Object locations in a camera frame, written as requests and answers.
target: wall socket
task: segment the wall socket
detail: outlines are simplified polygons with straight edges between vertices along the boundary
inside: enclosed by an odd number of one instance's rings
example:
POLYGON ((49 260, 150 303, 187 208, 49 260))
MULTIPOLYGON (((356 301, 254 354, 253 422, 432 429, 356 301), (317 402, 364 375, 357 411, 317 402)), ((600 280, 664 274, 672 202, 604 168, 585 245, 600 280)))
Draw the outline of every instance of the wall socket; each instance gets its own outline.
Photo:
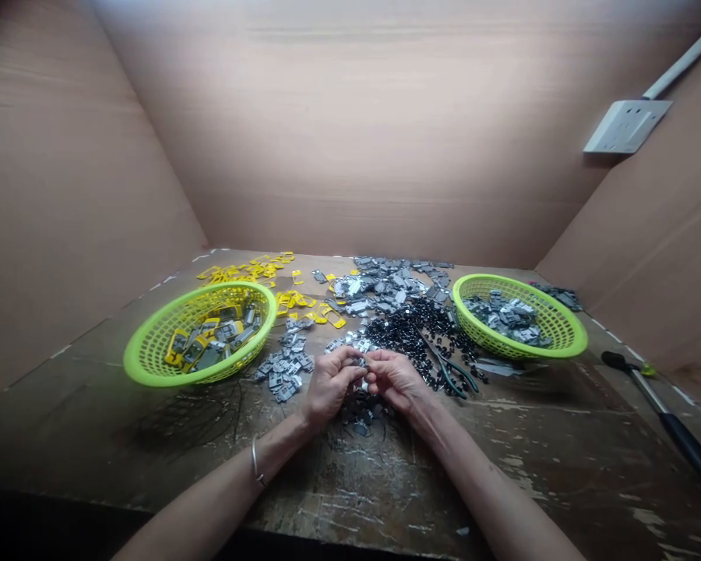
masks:
POLYGON ((616 101, 584 147, 584 152, 635 153, 671 105, 672 101, 616 101))

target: black handle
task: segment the black handle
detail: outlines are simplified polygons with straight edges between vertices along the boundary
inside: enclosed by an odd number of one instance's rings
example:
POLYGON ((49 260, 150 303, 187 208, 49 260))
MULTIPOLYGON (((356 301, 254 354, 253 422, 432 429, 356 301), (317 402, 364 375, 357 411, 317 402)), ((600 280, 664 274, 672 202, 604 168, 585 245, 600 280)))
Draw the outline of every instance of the black handle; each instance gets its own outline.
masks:
POLYGON ((660 422, 693 469, 701 477, 701 444, 672 413, 660 413, 660 422))

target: bangle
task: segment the bangle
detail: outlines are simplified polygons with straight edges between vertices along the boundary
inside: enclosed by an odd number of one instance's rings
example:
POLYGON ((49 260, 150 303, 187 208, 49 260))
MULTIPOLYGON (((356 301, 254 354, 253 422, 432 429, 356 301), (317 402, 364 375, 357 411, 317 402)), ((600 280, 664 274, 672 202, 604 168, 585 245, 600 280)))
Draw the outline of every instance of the bangle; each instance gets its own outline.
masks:
POLYGON ((255 468, 255 478, 262 484, 262 487, 267 487, 265 484, 265 474, 257 474, 257 451, 255 450, 255 441, 257 435, 252 437, 252 466, 255 468))

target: basket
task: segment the basket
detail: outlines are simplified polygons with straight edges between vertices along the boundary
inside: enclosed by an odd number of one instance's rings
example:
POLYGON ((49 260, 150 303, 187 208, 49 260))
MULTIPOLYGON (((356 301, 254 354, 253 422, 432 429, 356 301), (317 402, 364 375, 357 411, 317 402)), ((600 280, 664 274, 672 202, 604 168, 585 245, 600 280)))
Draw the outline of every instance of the basket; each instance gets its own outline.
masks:
POLYGON ((460 278, 452 289, 460 325, 470 339, 497 355, 512 359, 571 358, 587 348, 587 332, 574 313, 555 298, 529 284, 499 275, 475 274, 460 278), (549 348, 531 347, 494 331, 470 313, 463 298, 478 295, 488 300, 491 290, 500 290, 507 300, 519 298, 537 311, 537 325, 552 337, 549 348))
POLYGON ((165 305, 138 328, 125 349, 125 372, 136 382, 153 387, 211 383, 227 378, 244 368, 265 346, 276 312, 275 296, 257 283, 237 281, 199 288, 165 305), (226 360, 198 372, 184 374, 176 366, 164 362, 175 329, 193 330, 204 316, 226 300, 241 301, 247 294, 259 310, 262 325, 244 347, 226 360))

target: pliers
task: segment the pliers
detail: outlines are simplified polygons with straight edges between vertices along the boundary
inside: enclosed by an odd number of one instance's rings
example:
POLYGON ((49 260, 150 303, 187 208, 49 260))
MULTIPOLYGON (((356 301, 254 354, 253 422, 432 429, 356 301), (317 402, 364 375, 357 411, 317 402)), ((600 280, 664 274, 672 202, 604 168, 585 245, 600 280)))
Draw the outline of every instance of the pliers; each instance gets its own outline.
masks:
POLYGON ((428 348, 431 349, 431 352, 434 354, 434 356, 439 360, 439 371, 444 375, 444 379, 446 382, 449 384, 449 388, 457 394, 458 397, 462 397, 462 399, 467 399, 467 396, 462 393, 462 390, 456 386, 456 384, 452 381, 452 377, 449 375, 449 370, 450 368, 454 368, 457 372, 462 374, 467 380, 467 383, 470 384, 470 387, 473 388, 473 391, 475 393, 480 393, 481 391, 477 388, 477 384, 475 383, 475 380, 473 377, 470 375, 469 372, 466 370, 460 368, 458 365, 456 365, 454 362, 450 361, 448 358, 444 358, 441 353, 439 353, 436 348, 431 344, 431 341, 426 339, 424 334, 421 331, 418 331, 418 333, 421 335, 421 339, 423 339, 426 344, 428 345, 428 348))

